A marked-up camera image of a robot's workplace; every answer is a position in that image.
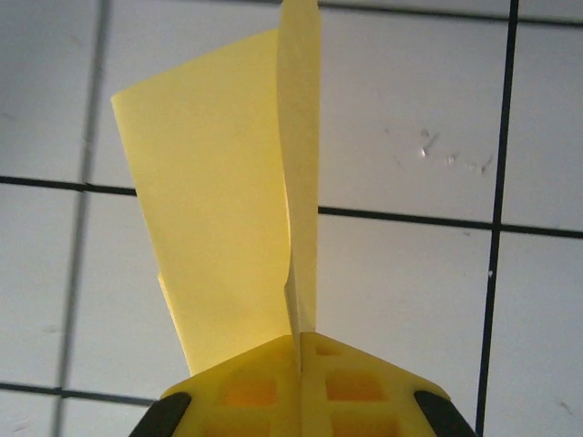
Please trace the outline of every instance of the yellow plastic base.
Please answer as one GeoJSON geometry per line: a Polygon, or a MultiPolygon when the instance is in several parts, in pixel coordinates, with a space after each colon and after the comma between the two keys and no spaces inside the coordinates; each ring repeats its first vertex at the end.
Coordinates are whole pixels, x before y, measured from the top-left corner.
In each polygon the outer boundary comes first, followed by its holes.
{"type": "Polygon", "coordinates": [[[223,362],[168,390],[192,402],[174,437],[434,437],[414,393],[438,386],[339,341],[303,333],[223,362]]]}

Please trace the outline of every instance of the black rubber grip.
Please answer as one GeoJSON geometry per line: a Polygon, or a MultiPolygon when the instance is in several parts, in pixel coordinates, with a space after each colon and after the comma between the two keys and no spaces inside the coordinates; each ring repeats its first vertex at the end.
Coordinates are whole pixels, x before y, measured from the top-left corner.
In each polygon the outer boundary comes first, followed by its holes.
{"type": "Polygon", "coordinates": [[[179,392],[152,403],[129,437],[172,437],[191,399],[179,392]]]}
{"type": "Polygon", "coordinates": [[[451,401],[429,391],[416,391],[414,396],[436,437],[476,437],[451,401]]]}

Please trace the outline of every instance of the square hole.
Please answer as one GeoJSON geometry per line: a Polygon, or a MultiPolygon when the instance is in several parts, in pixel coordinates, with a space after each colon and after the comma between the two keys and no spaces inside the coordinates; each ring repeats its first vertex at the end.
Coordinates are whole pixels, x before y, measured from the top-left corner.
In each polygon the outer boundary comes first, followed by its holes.
{"type": "Polygon", "coordinates": [[[204,437],[269,437],[270,422],[267,419],[233,419],[222,418],[212,421],[204,429],[204,437]]]}
{"type": "Polygon", "coordinates": [[[384,401],[383,387],[371,371],[336,370],[326,376],[329,401],[384,401]]]}
{"type": "Polygon", "coordinates": [[[332,415],[332,437],[399,437],[399,424],[383,415],[336,412],[332,415]]]}
{"type": "Polygon", "coordinates": [[[277,402],[277,382],[258,375],[238,375],[225,382],[219,404],[235,407],[265,407],[277,402]]]}

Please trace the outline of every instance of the white tile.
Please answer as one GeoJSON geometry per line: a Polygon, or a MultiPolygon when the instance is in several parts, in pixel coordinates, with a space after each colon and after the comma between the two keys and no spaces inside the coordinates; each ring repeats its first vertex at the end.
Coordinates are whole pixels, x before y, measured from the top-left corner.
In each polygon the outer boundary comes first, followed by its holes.
{"type": "Polygon", "coordinates": [[[77,180],[97,1],[0,3],[0,174],[77,180]]]}
{"type": "Polygon", "coordinates": [[[139,80],[277,26],[275,5],[114,1],[92,180],[133,186],[109,99],[139,80]]]}
{"type": "Polygon", "coordinates": [[[56,384],[76,193],[0,185],[0,381],[56,384]]]}
{"type": "Polygon", "coordinates": [[[583,31],[520,25],[505,222],[583,229],[583,31]]]}
{"type": "Polygon", "coordinates": [[[146,407],[102,401],[65,400],[63,437],[127,437],[146,407]]]}
{"type": "Polygon", "coordinates": [[[68,387],[158,398],[189,377],[136,198],[89,198],[68,387]]]}
{"type": "Polygon", "coordinates": [[[581,434],[583,241],[503,234],[486,436],[581,434]]]}
{"type": "Polygon", "coordinates": [[[54,396],[0,391],[0,435],[50,435],[55,402],[54,396]]]}
{"type": "Polygon", "coordinates": [[[520,0],[520,14],[543,18],[583,19],[580,0],[520,0]]]}
{"type": "Polygon", "coordinates": [[[508,15],[510,0],[325,0],[323,3],[347,5],[379,5],[403,7],[428,11],[466,12],[472,14],[508,15]]]}
{"type": "Polygon", "coordinates": [[[505,50],[503,24],[324,12],[320,203],[491,219],[505,50]]]}
{"type": "Polygon", "coordinates": [[[490,234],[320,216],[318,331],[441,385],[476,416],[490,234]]]}

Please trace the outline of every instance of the yellow paper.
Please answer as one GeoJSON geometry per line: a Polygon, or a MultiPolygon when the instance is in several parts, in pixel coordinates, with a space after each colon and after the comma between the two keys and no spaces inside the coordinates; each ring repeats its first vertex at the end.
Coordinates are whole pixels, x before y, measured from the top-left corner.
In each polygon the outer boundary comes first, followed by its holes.
{"type": "Polygon", "coordinates": [[[316,327],[320,27],[316,0],[283,1],[277,55],[278,119],[291,233],[286,294],[298,307],[298,320],[291,321],[298,332],[316,327]]]}
{"type": "Polygon", "coordinates": [[[276,44],[253,36],[113,98],[193,374],[290,332],[276,44]]]}

